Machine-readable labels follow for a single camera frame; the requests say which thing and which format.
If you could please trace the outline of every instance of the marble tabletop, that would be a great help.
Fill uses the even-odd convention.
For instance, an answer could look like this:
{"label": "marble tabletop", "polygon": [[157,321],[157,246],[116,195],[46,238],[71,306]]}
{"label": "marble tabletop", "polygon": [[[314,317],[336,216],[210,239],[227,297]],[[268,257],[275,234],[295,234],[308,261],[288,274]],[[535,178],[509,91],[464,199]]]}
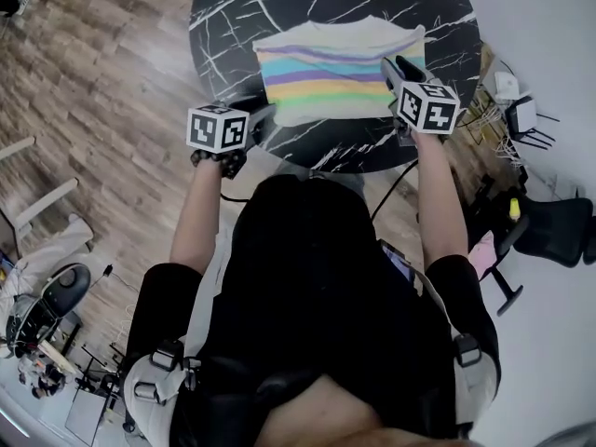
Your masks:
{"label": "marble tabletop", "polygon": [[[462,112],[479,82],[481,40],[469,0],[194,0],[190,16],[193,60],[213,100],[260,95],[266,102],[252,40],[308,20],[345,23],[369,15],[403,28],[422,24],[427,69],[459,94]],[[372,172],[417,157],[400,147],[390,118],[325,119],[281,128],[267,121],[259,144],[292,163],[324,171]]]}

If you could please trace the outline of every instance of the striped sweater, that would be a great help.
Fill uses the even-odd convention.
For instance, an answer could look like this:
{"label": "striped sweater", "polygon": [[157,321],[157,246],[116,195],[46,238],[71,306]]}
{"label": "striped sweater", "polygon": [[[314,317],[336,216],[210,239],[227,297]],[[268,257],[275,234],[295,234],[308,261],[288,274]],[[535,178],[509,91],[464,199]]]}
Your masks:
{"label": "striped sweater", "polygon": [[381,59],[402,55],[425,65],[425,29],[404,30],[368,17],[341,24],[308,21],[256,40],[269,102],[283,127],[319,119],[391,117],[393,100],[381,75]]}

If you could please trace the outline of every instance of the purple stripe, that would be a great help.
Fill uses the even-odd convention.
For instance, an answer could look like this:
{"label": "purple stripe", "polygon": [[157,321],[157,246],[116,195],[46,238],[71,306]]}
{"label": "purple stripe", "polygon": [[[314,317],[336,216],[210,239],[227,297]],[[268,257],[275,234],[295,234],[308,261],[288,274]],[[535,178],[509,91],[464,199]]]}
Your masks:
{"label": "purple stripe", "polygon": [[392,49],[388,49],[383,53],[379,53],[378,55],[374,56],[345,56],[345,55],[334,55],[331,53],[325,53],[324,51],[317,51],[314,49],[310,49],[307,47],[299,47],[297,45],[288,45],[286,47],[277,47],[277,48],[260,48],[257,51],[262,51],[264,53],[276,53],[281,55],[290,55],[292,53],[303,54],[307,56],[312,56],[315,58],[322,58],[324,60],[336,60],[336,61],[377,61],[381,58],[386,56],[395,55],[400,51],[403,51],[407,47],[411,47],[415,41],[412,41],[406,45],[402,45],[401,47],[395,47]]}
{"label": "purple stripe", "polygon": [[267,85],[283,85],[284,83],[296,83],[298,81],[312,81],[315,79],[343,79],[351,81],[360,81],[363,83],[370,82],[383,82],[383,76],[381,75],[381,69],[379,67],[379,73],[368,73],[368,74],[335,74],[323,70],[308,70],[308,71],[297,71],[287,74],[276,74],[268,76],[264,79]]}

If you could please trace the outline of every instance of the shirt sleeve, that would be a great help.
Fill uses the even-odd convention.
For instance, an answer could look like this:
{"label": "shirt sleeve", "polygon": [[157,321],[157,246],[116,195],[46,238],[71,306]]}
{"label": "shirt sleeve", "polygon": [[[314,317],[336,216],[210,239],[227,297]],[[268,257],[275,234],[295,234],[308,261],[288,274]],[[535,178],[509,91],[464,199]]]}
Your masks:
{"label": "shirt sleeve", "polygon": [[474,336],[482,352],[493,358],[500,380],[501,364],[496,329],[484,306],[481,285],[474,267],[466,257],[450,255],[434,262],[427,270],[427,277],[445,303],[456,329]]}
{"label": "shirt sleeve", "polygon": [[125,373],[162,341],[186,334],[201,279],[183,264],[158,264],[145,274],[130,326]]}

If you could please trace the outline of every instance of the white cube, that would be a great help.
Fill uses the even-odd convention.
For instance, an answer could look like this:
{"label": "white cube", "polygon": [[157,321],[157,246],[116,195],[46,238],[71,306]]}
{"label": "white cube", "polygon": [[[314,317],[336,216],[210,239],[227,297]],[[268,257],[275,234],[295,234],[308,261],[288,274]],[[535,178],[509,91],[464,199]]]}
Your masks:
{"label": "white cube", "polygon": [[209,104],[188,110],[186,144],[220,154],[246,146],[250,113]]}
{"label": "white cube", "polygon": [[459,98],[444,85],[404,81],[398,97],[398,116],[410,128],[431,134],[451,134],[459,112]]}

